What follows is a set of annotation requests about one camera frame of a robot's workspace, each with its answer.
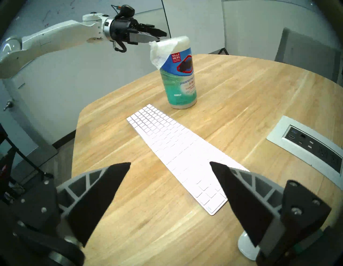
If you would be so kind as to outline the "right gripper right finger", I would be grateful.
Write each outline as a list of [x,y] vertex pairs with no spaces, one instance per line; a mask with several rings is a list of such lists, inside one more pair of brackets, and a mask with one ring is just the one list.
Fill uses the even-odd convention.
[[260,248],[257,257],[285,257],[317,232],[332,210],[296,180],[281,187],[254,172],[214,161],[210,166],[251,243]]

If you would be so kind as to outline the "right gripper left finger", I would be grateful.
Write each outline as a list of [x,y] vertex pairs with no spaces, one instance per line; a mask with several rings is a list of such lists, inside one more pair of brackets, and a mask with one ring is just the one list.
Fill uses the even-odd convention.
[[43,180],[9,205],[11,214],[31,230],[57,234],[65,221],[66,235],[71,233],[86,246],[131,166],[113,164],[82,173],[56,187]]

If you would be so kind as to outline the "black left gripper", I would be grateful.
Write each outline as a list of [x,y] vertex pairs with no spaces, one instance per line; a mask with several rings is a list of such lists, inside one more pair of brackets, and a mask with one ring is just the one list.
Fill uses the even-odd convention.
[[138,45],[139,43],[159,42],[161,37],[167,37],[167,33],[163,30],[156,28],[152,24],[137,23],[134,18],[113,20],[110,24],[109,34],[111,39],[119,45],[124,43]]

